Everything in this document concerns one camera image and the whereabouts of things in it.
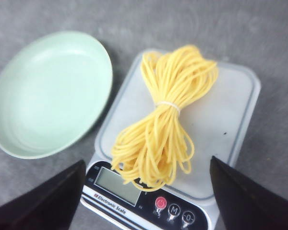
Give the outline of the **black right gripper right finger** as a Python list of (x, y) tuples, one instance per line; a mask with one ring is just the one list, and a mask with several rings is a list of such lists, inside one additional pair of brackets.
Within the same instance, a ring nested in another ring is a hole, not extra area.
[(228, 230), (288, 230), (288, 200), (217, 157), (210, 161), (217, 206)]

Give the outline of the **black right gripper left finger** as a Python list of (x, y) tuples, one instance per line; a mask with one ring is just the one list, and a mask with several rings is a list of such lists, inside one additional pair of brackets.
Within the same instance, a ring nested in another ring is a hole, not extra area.
[(85, 181), (83, 160), (0, 206), (0, 230), (67, 230)]

